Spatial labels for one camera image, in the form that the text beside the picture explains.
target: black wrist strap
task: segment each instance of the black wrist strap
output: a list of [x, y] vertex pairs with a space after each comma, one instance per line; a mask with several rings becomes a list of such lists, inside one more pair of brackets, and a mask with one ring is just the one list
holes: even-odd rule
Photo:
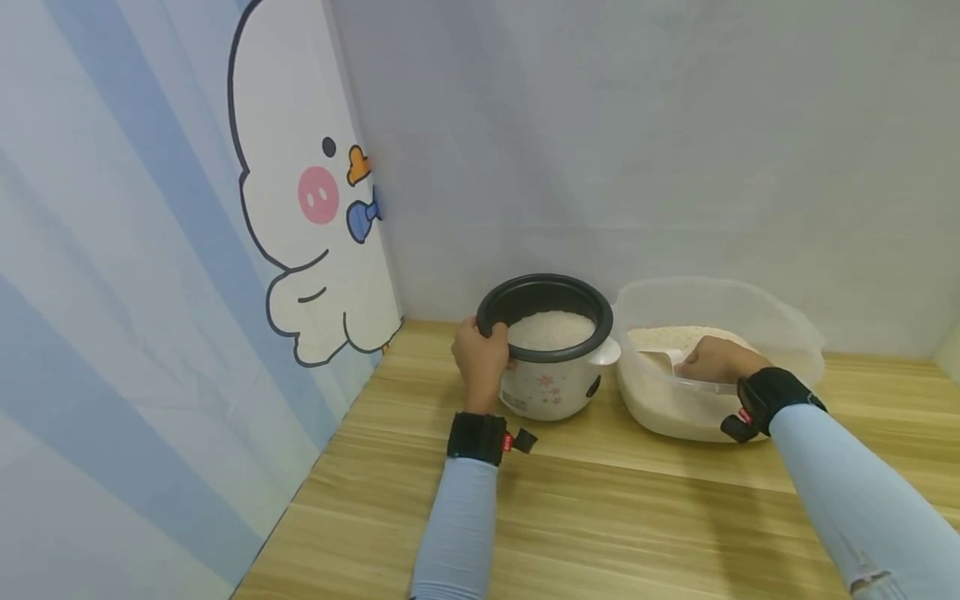
[[770, 435], [770, 422], [777, 413], [793, 404], [812, 404], [826, 412], [827, 407], [792, 372], [777, 367], [761, 369], [750, 377], [741, 377], [736, 394], [742, 408], [720, 423], [720, 430], [741, 444], [758, 434]]
[[537, 437], [520, 429], [516, 437], [507, 431], [507, 420], [494, 415], [457, 413], [450, 425], [446, 455], [450, 458], [471, 458], [495, 467], [500, 466], [503, 452], [516, 448], [530, 453]]

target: left hand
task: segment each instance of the left hand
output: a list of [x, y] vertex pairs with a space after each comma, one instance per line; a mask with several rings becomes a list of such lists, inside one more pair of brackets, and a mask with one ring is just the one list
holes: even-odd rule
[[507, 326], [503, 323], [494, 325], [490, 338], [485, 338], [477, 329], [476, 317], [463, 319], [457, 327], [450, 351], [467, 384], [464, 411], [492, 415], [500, 394], [500, 377], [504, 371], [516, 365], [510, 359]]

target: black eye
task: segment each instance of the black eye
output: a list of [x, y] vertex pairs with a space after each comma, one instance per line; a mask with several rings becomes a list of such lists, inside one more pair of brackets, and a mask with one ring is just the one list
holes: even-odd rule
[[324, 154], [327, 158], [333, 158], [337, 154], [337, 142], [329, 137], [324, 138]]

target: light blue sleeve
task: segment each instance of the light blue sleeve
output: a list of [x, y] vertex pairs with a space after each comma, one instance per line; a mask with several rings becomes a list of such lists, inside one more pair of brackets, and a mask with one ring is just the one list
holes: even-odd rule
[[853, 598], [960, 598], [960, 535], [896, 471], [808, 404], [770, 435]]
[[414, 566], [412, 600], [487, 597], [496, 526], [496, 473], [489, 463], [446, 459]]

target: wooden table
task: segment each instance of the wooden table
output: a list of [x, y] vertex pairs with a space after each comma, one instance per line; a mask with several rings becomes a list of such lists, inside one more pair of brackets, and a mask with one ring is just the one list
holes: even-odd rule
[[[463, 385], [453, 325], [408, 323], [238, 589], [405, 599]], [[613, 373], [500, 470], [491, 598], [846, 598], [776, 449], [666, 439]], [[830, 356], [831, 413], [960, 525], [960, 391], [932, 364]]]

